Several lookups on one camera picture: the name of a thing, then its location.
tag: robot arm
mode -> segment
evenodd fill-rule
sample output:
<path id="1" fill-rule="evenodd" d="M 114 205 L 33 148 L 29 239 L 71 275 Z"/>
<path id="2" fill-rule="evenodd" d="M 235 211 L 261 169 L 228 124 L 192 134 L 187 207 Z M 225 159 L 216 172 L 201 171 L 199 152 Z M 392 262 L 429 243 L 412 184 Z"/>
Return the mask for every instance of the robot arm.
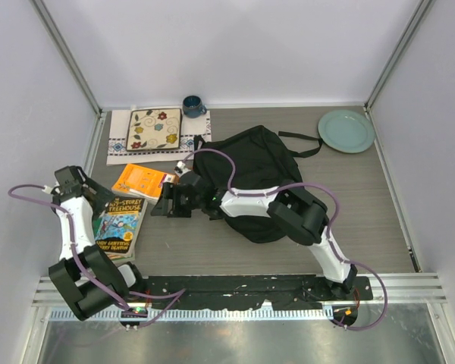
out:
<path id="1" fill-rule="evenodd" d="M 266 190 L 238 190 L 235 194 L 217 190 L 198 174 L 185 168 L 182 162 L 176 167 L 179 175 L 177 185 L 164 184 L 161 198 L 152 215 L 168 217 L 190 217 L 193 209 L 202 209 L 211 218 L 223 216 L 264 216 L 273 222 L 294 242 L 309 247 L 322 267 L 322 271 L 336 297 L 345 297 L 352 292 L 357 269 L 344 262 L 345 256 L 332 237 L 326 236 L 327 206 L 302 187 L 291 188 L 276 194 L 269 193 L 278 186 Z M 261 197 L 237 196 L 258 194 Z"/>
<path id="2" fill-rule="evenodd" d="M 96 279 L 125 298 L 135 284 L 142 281 L 136 267 L 127 263 L 117 268 L 96 245 L 92 221 L 98 218 L 115 195 L 88 178 L 80 167 L 65 167 L 55 172 L 58 186 L 52 189 L 54 204 L 67 209 L 74 222 L 76 251 L 80 261 L 89 268 Z M 56 210 L 61 221 L 62 250 L 59 262 L 49 267 L 49 277 L 79 320 L 85 320 L 116 303 L 93 282 L 77 285 L 80 270 L 71 250 L 70 226 L 66 214 Z"/>

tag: backpack strap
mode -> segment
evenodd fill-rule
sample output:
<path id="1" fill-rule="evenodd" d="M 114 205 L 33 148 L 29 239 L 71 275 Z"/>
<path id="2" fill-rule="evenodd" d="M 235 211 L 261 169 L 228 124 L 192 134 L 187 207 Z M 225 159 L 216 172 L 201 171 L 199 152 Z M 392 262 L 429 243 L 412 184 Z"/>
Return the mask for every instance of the backpack strap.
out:
<path id="1" fill-rule="evenodd" d="M 195 135 L 194 136 L 194 150 L 197 150 L 199 148 L 199 143 L 206 144 L 206 141 L 204 138 L 202 138 L 202 135 Z"/>
<path id="2" fill-rule="evenodd" d="M 310 150 L 306 150 L 305 152 L 295 152 L 294 150 L 289 150 L 290 154 L 292 157 L 295 158 L 308 158 L 311 157 L 312 155 L 317 154 L 320 152 L 320 149 L 322 145 L 324 144 L 322 138 L 315 138 L 313 136 L 308 136 L 304 134 L 298 134 L 298 133 L 289 133 L 287 131 L 278 131 L 278 136 L 279 137 L 286 137 L 286 138 L 298 138 L 298 139 L 303 139 L 303 140 L 315 140 L 318 142 L 318 147 Z"/>

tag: orange book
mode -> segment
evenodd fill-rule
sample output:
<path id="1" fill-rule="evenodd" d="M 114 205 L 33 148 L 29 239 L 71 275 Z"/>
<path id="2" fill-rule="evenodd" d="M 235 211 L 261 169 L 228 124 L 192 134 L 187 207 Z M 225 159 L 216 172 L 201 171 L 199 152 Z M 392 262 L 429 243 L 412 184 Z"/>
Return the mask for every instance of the orange book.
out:
<path id="1" fill-rule="evenodd" d="M 156 203 L 165 182 L 177 183 L 177 175 L 128 164 L 111 190 L 128 196 L 141 196 L 148 202 Z"/>

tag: white wall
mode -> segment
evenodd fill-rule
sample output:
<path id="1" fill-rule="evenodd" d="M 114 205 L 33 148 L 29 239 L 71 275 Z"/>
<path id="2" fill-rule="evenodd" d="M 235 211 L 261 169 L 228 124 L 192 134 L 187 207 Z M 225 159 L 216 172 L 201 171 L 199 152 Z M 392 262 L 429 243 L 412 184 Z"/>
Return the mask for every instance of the white wall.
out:
<path id="1" fill-rule="evenodd" d="M 435 2 L 374 116 L 418 257 L 455 312 L 455 0 Z"/>
<path id="2" fill-rule="evenodd" d="M 100 105 L 364 102 L 419 0 L 45 0 Z"/>
<path id="3" fill-rule="evenodd" d="M 56 169 L 82 163 L 93 120 L 30 3 L 0 1 L 0 364 L 19 362 L 39 276 L 60 248 L 51 210 L 7 190 L 53 184 Z"/>

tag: black metal base plate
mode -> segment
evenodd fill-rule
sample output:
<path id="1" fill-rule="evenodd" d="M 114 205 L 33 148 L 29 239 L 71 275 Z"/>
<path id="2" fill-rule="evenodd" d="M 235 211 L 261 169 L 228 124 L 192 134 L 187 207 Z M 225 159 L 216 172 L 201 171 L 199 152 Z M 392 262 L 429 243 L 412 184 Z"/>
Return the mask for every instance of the black metal base plate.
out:
<path id="1" fill-rule="evenodd" d="M 152 295 L 186 292 L 173 309 L 258 309 L 265 300 L 274 310 L 319 309 L 319 301 L 335 301 L 327 281 L 315 275 L 230 275 L 230 276 L 150 276 L 145 280 Z M 372 289 L 367 277 L 356 277 L 354 287 L 359 299 L 372 300 Z M 354 300 L 348 294 L 342 300 Z M 161 309 L 168 300 L 153 303 Z"/>

